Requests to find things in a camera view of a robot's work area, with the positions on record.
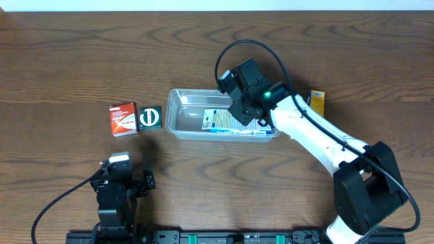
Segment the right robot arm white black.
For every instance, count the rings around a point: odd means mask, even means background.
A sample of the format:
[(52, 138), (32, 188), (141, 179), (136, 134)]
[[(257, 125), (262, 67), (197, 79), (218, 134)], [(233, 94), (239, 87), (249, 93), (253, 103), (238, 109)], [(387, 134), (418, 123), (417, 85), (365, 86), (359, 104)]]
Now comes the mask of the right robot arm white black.
[(243, 125), (253, 120), (287, 134), (332, 175), (336, 219), (327, 227), (330, 243), (358, 243), (374, 232), (398, 233), (379, 224), (410, 200), (391, 148), (370, 146), (316, 113), (286, 82), (272, 84), (253, 60), (218, 78), (233, 100), (230, 113)]

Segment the red orange small box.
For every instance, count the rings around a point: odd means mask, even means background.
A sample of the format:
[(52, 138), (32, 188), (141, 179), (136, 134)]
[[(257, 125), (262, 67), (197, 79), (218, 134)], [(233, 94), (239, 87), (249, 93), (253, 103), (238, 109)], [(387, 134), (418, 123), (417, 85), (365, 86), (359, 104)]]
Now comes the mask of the red orange small box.
[(114, 137), (138, 133), (136, 105), (132, 103), (111, 106), (109, 108), (111, 133)]

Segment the dark green small box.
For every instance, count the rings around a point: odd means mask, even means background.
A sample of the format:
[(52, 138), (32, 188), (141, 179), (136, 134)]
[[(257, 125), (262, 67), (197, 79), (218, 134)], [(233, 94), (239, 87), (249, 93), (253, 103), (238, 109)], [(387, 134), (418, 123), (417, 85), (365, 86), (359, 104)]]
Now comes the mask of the dark green small box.
[(139, 130), (154, 130), (162, 128), (161, 107), (141, 108), (139, 110)]

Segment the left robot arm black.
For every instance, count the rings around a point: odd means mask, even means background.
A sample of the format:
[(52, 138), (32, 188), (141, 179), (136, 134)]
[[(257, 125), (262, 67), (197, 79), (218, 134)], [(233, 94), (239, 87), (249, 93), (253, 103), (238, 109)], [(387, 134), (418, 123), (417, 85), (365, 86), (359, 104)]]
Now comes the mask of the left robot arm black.
[(90, 181), (97, 194), (101, 229), (98, 238), (130, 243), (140, 240), (136, 227), (137, 199), (155, 189), (151, 167), (143, 165), (142, 176), (135, 178), (128, 152), (114, 153), (100, 164), (100, 171)]

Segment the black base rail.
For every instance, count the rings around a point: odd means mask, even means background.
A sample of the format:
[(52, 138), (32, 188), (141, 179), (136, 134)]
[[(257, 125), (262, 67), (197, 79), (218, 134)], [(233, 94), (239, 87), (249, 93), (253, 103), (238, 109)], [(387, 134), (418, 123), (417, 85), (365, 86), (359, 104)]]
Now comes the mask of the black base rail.
[[(92, 232), (70, 232), (66, 234), (67, 244), (85, 243), (154, 243), (154, 244), (320, 244), (333, 243), (326, 234), (318, 230), (296, 230), (292, 232), (183, 232), (159, 230), (146, 234), (138, 241), (103, 237), (98, 233), (92, 242)], [(375, 231), (368, 237), (354, 243), (405, 244), (403, 233)]]

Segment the large blue white box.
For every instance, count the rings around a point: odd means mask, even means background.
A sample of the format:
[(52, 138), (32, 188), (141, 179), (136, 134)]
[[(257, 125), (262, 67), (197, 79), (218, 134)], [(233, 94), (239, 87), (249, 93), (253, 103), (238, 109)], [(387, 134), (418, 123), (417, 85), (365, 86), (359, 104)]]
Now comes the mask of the large blue white box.
[(261, 127), (255, 119), (248, 125), (242, 125), (224, 109), (205, 109), (201, 128), (222, 134), (272, 134), (269, 125)]

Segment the clear plastic container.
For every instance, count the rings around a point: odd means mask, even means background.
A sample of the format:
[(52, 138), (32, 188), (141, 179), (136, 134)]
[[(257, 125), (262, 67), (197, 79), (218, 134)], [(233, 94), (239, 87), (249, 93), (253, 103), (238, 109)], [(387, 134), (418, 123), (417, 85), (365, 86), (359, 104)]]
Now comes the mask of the clear plastic container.
[(227, 142), (270, 142), (280, 131), (272, 134), (222, 134), (201, 128), (205, 109), (228, 110), (231, 98), (210, 89), (173, 89), (169, 93), (165, 127), (180, 140), (210, 140)]

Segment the yellow box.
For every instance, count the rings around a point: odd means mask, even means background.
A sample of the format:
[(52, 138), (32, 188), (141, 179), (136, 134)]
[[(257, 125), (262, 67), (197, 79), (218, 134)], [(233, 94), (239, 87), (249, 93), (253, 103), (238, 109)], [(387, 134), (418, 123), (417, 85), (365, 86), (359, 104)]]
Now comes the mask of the yellow box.
[(307, 104), (319, 115), (324, 117), (325, 92), (312, 89), (307, 96)]

